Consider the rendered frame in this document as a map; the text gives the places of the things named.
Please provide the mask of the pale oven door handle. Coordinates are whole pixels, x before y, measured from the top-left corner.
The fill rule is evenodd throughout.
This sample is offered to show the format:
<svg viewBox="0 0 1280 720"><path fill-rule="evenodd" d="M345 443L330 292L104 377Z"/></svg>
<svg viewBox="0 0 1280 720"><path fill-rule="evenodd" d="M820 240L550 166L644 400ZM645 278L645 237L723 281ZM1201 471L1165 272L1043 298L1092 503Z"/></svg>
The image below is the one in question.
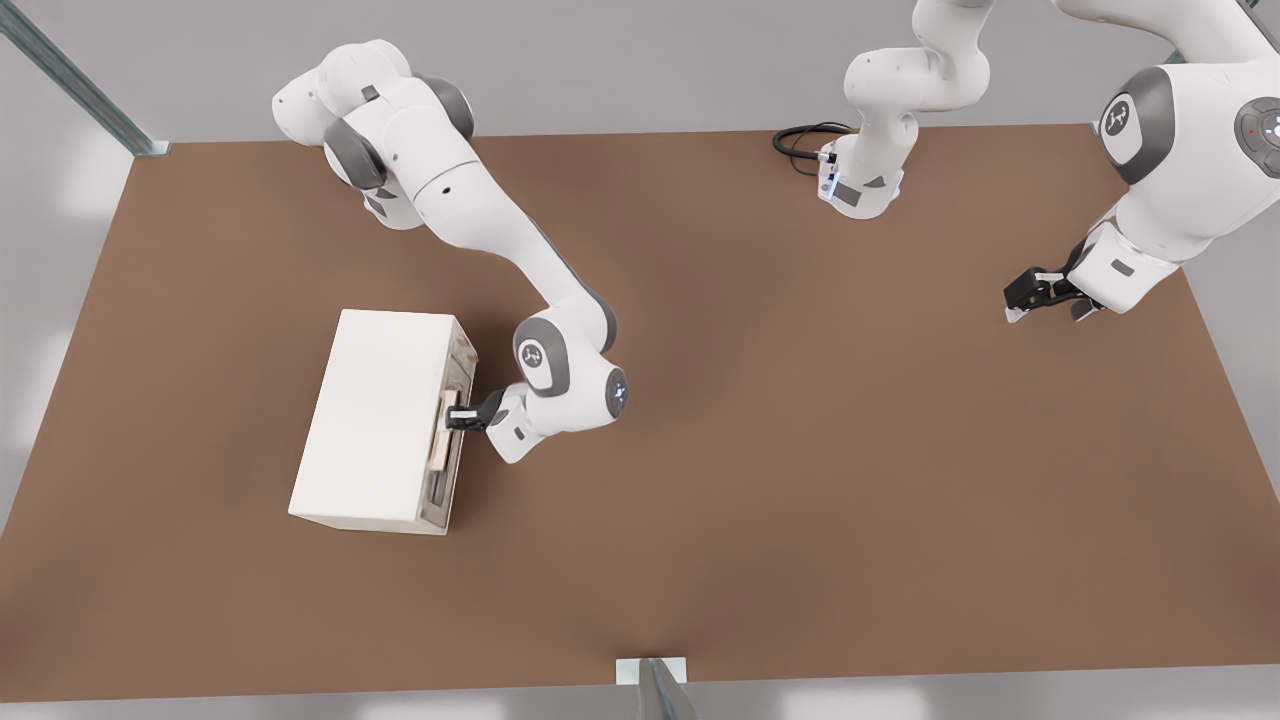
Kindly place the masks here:
<svg viewBox="0 0 1280 720"><path fill-rule="evenodd" d="M453 430L448 425L451 409L457 405L460 392L457 389L443 389L439 396L436 409L436 424L431 441L430 456L428 459L428 471L444 471L448 466Z"/></svg>

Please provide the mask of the glass oven door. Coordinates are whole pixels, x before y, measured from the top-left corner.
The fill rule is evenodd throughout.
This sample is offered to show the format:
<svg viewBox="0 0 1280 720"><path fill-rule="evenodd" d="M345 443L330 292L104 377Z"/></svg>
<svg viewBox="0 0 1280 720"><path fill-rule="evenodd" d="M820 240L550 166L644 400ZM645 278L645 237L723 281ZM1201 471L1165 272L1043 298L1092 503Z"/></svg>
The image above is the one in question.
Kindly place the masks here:
<svg viewBox="0 0 1280 720"><path fill-rule="evenodd" d="M436 391L435 410L438 409L439 396L443 389L457 389L460 392L457 404L467 406L470 405L477 365L476 348L456 316L431 314L429 319L431 332L429 337L429 348L431 350L429 357L439 366L439 379L430 384ZM433 420L431 434L429 436L428 457L430 456L435 424L436 414ZM431 527L431 532L438 536L444 536L449 527L462 443L463 432L453 430L447 469L439 473L430 473L428 471L428 462L425 466L420 519L428 523Z"/></svg>

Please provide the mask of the white oven body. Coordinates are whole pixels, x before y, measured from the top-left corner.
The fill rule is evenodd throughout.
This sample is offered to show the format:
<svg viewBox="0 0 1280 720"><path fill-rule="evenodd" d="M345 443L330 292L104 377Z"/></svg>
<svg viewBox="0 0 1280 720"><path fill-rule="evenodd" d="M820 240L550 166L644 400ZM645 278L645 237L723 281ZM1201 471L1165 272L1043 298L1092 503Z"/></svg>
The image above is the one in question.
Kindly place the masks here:
<svg viewBox="0 0 1280 720"><path fill-rule="evenodd" d="M438 536L420 519L439 366L430 313L346 309L289 514L342 530Z"/></svg>

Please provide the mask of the silver frame post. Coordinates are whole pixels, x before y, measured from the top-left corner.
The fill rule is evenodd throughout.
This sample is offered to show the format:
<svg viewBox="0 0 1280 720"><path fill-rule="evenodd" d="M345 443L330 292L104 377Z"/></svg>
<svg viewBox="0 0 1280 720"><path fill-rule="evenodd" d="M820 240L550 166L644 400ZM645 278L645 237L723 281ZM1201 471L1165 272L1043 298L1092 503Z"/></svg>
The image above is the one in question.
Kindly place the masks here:
<svg viewBox="0 0 1280 720"><path fill-rule="evenodd" d="M0 35L136 158L164 158L172 143L145 133L13 0L0 0Z"/></svg>
<svg viewBox="0 0 1280 720"><path fill-rule="evenodd" d="M637 720L701 720L685 692L687 678L684 656L614 661L616 685L637 689Z"/></svg>

